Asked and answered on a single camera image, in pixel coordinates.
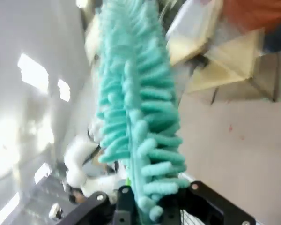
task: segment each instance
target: teal microfiber duster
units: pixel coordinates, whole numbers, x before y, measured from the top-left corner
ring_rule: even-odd
[[[165,195],[189,186],[178,153],[182,140],[174,77],[153,0],[108,0],[102,6],[98,117],[104,120],[101,162],[122,160],[140,222],[163,213]]]

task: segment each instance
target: bolt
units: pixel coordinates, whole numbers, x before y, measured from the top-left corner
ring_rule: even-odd
[[[199,188],[199,186],[198,186],[197,184],[193,184],[193,185],[192,185],[192,189],[193,189],[193,190],[197,190],[198,188]]]
[[[103,195],[98,195],[98,196],[97,196],[97,200],[98,200],[98,201],[101,201],[103,198],[104,198]]]
[[[122,190],[122,192],[125,194],[125,193],[127,193],[129,191],[129,189],[128,188],[123,188],[123,190]]]

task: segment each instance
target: floor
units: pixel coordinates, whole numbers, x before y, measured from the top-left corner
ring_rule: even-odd
[[[255,216],[281,225],[281,53],[278,102],[180,102],[187,173]]]

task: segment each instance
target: teal cleaning brush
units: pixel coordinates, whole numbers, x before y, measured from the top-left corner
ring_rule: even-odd
[[[189,186],[178,153],[181,138],[174,77],[157,4],[108,0],[100,14],[100,111],[104,120],[101,162],[127,166],[142,224],[163,213],[158,201]]]

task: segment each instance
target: beige floor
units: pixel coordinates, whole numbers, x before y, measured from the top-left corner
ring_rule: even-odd
[[[179,110],[187,173],[265,225],[281,225],[281,53],[277,103],[209,106],[184,94]]]

